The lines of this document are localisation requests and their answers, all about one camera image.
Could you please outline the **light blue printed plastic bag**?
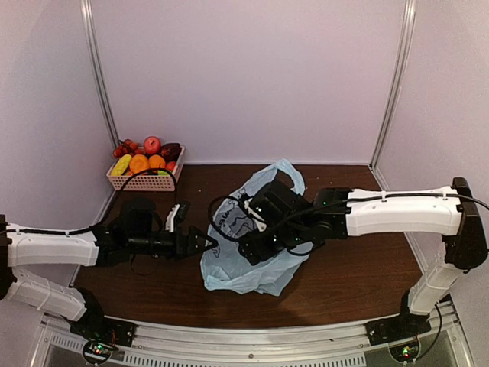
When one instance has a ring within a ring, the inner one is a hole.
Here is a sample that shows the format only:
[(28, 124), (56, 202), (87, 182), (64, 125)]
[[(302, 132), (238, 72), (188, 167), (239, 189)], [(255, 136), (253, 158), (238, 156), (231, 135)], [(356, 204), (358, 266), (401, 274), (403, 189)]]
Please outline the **light blue printed plastic bag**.
[(207, 290), (234, 291), (237, 294), (254, 291), (278, 297), (301, 264), (309, 259), (313, 244), (306, 242), (298, 246), (297, 255), (283, 250), (258, 265), (250, 265), (239, 254), (238, 244), (220, 235), (223, 232), (237, 238), (256, 228), (255, 223), (239, 209), (236, 200), (244, 194), (255, 195), (278, 172), (286, 174), (292, 180), (294, 193), (305, 192), (302, 174), (288, 160), (281, 159), (255, 172), (240, 188), (230, 193), (229, 199), (224, 199), (216, 209), (211, 210), (212, 219), (218, 229), (209, 226), (207, 234), (216, 239), (219, 246), (204, 252), (200, 260), (200, 271)]

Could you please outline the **red lychee bunch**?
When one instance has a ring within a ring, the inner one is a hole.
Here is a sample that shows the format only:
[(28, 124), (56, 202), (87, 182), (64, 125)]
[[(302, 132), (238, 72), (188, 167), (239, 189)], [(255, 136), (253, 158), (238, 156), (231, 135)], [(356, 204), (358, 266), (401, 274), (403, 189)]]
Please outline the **red lychee bunch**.
[(126, 154), (133, 157), (136, 154), (144, 154), (144, 150), (136, 141), (125, 139), (119, 142), (118, 147), (112, 152), (112, 155), (113, 158), (122, 158)]

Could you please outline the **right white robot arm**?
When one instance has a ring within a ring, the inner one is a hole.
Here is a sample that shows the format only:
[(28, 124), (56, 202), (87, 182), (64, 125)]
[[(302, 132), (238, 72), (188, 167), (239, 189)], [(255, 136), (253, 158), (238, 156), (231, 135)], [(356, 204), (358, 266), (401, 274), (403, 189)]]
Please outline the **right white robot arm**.
[(328, 240), (405, 234), (423, 274), (392, 320), (392, 331), (402, 338), (420, 326), (421, 317), (431, 313), (462, 274), (488, 257), (478, 210), (488, 205), (473, 197), (463, 177), (430, 190), (324, 188), (311, 201), (272, 180), (255, 194), (245, 194), (238, 205), (256, 223), (238, 239), (239, 252), (252, 265), (306, 242), (319, 248)]

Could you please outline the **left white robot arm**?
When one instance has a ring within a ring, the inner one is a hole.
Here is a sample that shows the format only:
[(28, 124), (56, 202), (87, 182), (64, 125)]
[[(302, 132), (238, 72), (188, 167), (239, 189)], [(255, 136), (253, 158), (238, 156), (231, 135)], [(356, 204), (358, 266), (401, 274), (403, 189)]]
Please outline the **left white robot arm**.
[(24, 228), (2, 219), (1, 297), (79, 322), (93, 339), (103, 339), (110, 324), (88, 291), (57, 284), (27, 267), (111, 267), (136, 255), (179, 260), (216, 248), (217, 241), (195, 226), (182, 229), (188, 209), (188, 202), (177, 203), (162, 218), (153, 201), (130, 200), (109, 224), (70, 231)]

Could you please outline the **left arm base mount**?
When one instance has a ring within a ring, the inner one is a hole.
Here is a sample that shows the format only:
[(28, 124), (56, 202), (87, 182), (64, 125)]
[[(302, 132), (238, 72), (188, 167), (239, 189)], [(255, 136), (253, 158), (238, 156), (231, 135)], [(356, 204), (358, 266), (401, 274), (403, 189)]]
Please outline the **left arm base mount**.
[(68, 321), (70, 332), (88, 341), (131, 347), (136, 325), (107, 317), (91, 291), (81, 287), (76, 287), (76, 290), (83, 296), (86, 311), (77, 321)]

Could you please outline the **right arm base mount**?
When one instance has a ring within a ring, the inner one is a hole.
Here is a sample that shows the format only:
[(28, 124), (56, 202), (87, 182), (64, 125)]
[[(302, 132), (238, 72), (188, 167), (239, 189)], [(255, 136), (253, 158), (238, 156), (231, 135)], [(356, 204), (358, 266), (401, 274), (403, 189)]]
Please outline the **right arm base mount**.
[(401, 298), (398, 315), (373, 320), (364, 325), (371, 346), (396, 342), (431, 330), (429, 314), (415, 315), (410, 312), (408, 295), (407, 291)]

